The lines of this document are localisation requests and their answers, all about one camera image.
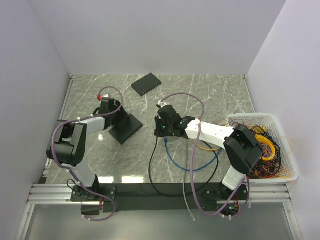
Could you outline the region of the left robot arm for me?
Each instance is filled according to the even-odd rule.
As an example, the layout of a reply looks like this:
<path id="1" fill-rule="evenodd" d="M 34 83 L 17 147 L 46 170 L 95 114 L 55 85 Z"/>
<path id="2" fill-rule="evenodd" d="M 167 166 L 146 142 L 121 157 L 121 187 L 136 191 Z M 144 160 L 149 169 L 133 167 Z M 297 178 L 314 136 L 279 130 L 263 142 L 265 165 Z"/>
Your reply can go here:
<path id="1" fill-rule="evenodd" d="M 46 154 L 62 169 L 70 172 L 82 194 L 89 201 L 100 197 L 98 177 L 84 161 L 87 137 L 101 132 L 129 118 L 122 103 L 114 98 L 103 98 L 91 116 L 78 120 L 58 120 Z"/>

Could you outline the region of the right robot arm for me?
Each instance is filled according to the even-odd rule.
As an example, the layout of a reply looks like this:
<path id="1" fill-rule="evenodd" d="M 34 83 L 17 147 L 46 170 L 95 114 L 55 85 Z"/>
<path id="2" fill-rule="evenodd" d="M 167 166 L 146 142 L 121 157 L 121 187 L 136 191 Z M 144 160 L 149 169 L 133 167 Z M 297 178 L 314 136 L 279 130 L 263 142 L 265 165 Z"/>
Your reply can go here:
<path id="1" fill-rule="evenodd" d="M 204 110 L 201 111 L 200 117 L 195 118 L 181 117 L 170 104 L 157 107 L 154 131 L 156 137 L 178 137 L 202 141 L 226 151 L 230 168 L 217 192 L 226 200 L 236 196 L 237 187 L 252 172 L 263 154 L 263 147 L 253 133 L 243 124 L 231 127 L 203 122 Z"/>

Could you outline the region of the black network switch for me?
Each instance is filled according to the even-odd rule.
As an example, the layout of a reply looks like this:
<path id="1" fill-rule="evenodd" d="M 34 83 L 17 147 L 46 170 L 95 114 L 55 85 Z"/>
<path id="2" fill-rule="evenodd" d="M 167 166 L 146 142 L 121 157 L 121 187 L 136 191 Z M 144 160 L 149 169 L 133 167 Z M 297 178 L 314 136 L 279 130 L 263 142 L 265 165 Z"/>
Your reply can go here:
<path id="1" fill-rule="evenodd" d="M 141 129 L 142 126 L 143 123 L 130 113 L 126 119 L 117 123 L 108 132 L 119 144 L 122 145 L 139 129 Z"/>

